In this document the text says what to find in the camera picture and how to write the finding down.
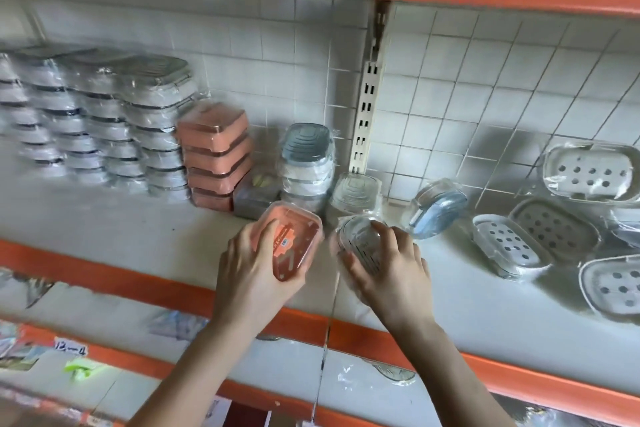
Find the hand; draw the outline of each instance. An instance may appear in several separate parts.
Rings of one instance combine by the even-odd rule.
[[[273,237],[278,221],[271,221],[260,235],[258,251],[250,242],[253,223],[229,240],[220,256],[213,324],[241,326],[255,337],[284,304],[305,285],[309,265],[301,266],[286,282],[273,275]]]
[[[341,256],[356,286],[391,334],[435,324],[431,277],[420,248],[396,227],[378,221],[371,226],[380,234],[380,272],[369,275],[353,252]]]

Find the left hand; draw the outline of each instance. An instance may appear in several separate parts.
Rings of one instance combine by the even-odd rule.
[[[242,327],[253,338],[269,324],[284,304],[305,285],[309,264],[301,266],[285,282],[273,275],[273,238],[278,221],[271,221],[260,235],[257,252],[251,246],[246,225],[229,240],[220,256],[212,325]]]

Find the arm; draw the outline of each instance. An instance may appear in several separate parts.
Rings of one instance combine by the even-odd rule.
[[[305,283],[307,268],[286,282],[273,275],[273,236],[262,232],[258,252],[250,244],[253,224],[229,240],[220,256],[211,322],[184,352],[171,374],[128,423],[129,427],[200,427],[214,395],[252,340]]]
[[[431,277],[405,232],[381,223],[381,270],[370,276],[353,253],[342,260],[354,282],[420,375],[443,427],[514,427],[433,317]]]

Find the right hand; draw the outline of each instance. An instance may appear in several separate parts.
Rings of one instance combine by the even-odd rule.
[[[420,248],[396,227],[387,228],[378,221],[371,226],[380,234],[380,272],[369,275],[353,252],[341,255],[356,286],[392,334],[435,324],[431,277]]]

